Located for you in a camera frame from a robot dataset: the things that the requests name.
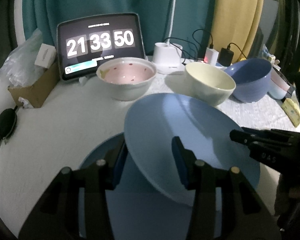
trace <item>bowl rim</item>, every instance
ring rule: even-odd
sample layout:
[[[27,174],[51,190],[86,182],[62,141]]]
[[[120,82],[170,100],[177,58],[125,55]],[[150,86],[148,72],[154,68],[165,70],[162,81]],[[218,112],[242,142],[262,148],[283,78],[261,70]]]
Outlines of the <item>bowl rim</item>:
[[[271,63],[270,63],[269,61],[267,61],[267,60],[265,60],[265,59],[262,59],[262,58],[249,58],[249,59],[246,59],[246,60],[249,60],[249,61],[264,60],[264,61],[266,61],[266,62],[268,62],[268,63],[270,64],[270,70],[269,70],[269,72],[268,72],[264,77],[262,77],[262,78],[259,78],[259,79],[256,79],[256,80],[250,81],[250,82],[240,83],[240,84],[237,84],[237,83],[236,83],[237,87],[239,87],[239,86],[246,86],[246,85],[254,84],[254,83],[256,83],[256,82],[260,82],[260,81],[263,80],[264,78],[267,78],[269,75],[270,75],[270,78],[271,78],[272,65],[271,65]]]
[[[103,79],[101,76],[100,76],[100,68],[104,65],[110,65],[109,67],[111,67],[111,63],[114,64],[114,61],[118,61],[118,63],[120,63],[121,61],[130,61],[130,62],[135,62],[135,63],[140,63],[140,62],[143,62],[143,63],[146,63],[146,65],[152,69],[152,71],[154,72],[154,75],[150,78],[148,78],[147,80],[144,80],[144,81],[141,81],[141,82],[138,82],[138,83],[127,83],[127,84],[117,84],[117,83],[111,83],[111,82],[108,82],[106,81],[105,79]],[[155,66],[154,63],[152,63],[151,61],[148,61],[144,58],[138,58],[138,57],[120,57],[120,58],[115,58],[115,59],[111,59],[103,64],[101,64],[97,71],[96,71],[96,74],[98,76],[99,79],[101,79],[103,82],[107,83],[107,84],[112,84],[112,85],[116,85],[116,86],[136,86],[136,85],[140,85],[140,84],[143,84],[143,83],[147,83],[151,80],[153,80],[157,74],[157,67]]]
[[[196,77],[194,77],[193,75],[191,75],[191,74],[188,72],[188,70],[187,70],[187,66],[190,65],[190,64],[193,64],[193,65],[194,65],[194,63],[198,63],[198,64],[196,64],[196,65],[199,65],[199,64],[200,64],[200,65],[204,65],[204,67],[208,67],[208,68],[210,67],[210,68],[216,69],[217,72],[220,72],[220,73],[223,72],[226,76],[228,76],[228,78],[230,78],[230,79],[233,81],[233,83],[234,83],[234,88],[231,88],[231,89],[223,89],[223,88],[212,87],[212,86],[208,85],[207,83],[202,82],[201,80],[197,79]],[[186,65],[186,67],[185,67],[185,72],[187,72],[192,78],[194,78],[195,80],[197,80],[198,82],[204,84],[205,86],[207,86],[207,87],[209,87],[209,88],[217,89],[217,90],[224,91],[224,92],[234,91],[234,90],[237,88],[237,84],[236,84],[236,82],[234,81],[234,79],[232,78],[232,76],[230,76],[228,73],[224,72],[223,70],[221,70],[221,69],[219,69],[219,68],[217,68],[217,67],[211,66],[210,64],[207,64],[207,63],[203,63],[203,62],[191,62],[191,63],[188,63],[188,64]]]

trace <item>tablet screen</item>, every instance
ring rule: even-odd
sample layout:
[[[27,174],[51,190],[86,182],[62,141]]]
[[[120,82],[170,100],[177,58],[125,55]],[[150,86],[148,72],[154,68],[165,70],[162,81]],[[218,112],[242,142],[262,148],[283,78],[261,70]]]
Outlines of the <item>tablet screen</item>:
[[[137,14],[80,18],[58,25],[61,79],[67,81],[97,71],[113,58],[145,58]]]

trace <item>white tablecloth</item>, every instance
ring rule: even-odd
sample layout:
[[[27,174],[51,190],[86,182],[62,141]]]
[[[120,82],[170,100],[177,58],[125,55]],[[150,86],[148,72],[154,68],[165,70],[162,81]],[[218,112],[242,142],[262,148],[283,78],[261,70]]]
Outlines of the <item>white tablecloth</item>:
[[[183,76],[158,74],[146,94],[188,94]],[[20,109],[18,125],[8,144],[0,148],[0,216],[17,235],[27,215],[64,166],[77,169],[98,144],[123,131],[133,102],[111,99],[93,77],[59,83],[40,109]],[[14,104],[0,82],[0,112]],[[218,108],[240,126],[295,130],[278,103],[265,96],[257,103],[227,100]],[[279,174],[261,166],[258,193],[273,213]]]

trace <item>desk lamp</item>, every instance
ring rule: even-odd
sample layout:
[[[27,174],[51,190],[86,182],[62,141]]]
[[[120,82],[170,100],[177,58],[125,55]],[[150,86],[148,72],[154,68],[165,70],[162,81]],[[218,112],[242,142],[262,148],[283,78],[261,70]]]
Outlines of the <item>desk lamp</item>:
[[[171,37],[172,34],[175,8],[176,0],[173,0],[168,37]],[[181,55],[182,46],[179,44],[170,43],[170,39],[168,39],[166,42],[157,42],[154,45],[152,62],[156,65],[158,73],[160,74],[170,74],[175,71],[184,71],[184,65],[180,60]]]

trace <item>progress bar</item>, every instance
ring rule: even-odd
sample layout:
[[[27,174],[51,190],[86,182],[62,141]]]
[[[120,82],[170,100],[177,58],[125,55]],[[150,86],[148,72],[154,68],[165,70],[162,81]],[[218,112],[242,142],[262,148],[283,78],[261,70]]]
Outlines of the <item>progress bar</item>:
[[[98,61],[96,60],[90,60],[90,61],[86,61],[86,62],[82,62],[82,63],[78,63],[69,67],[65,68],[65,73],[66,75],[71,74],[73,72],[77,72],[80,70],[84,70],[84,69],[88,69],[88,68],[92,68],[92,67],[96,67],[98,66]]]

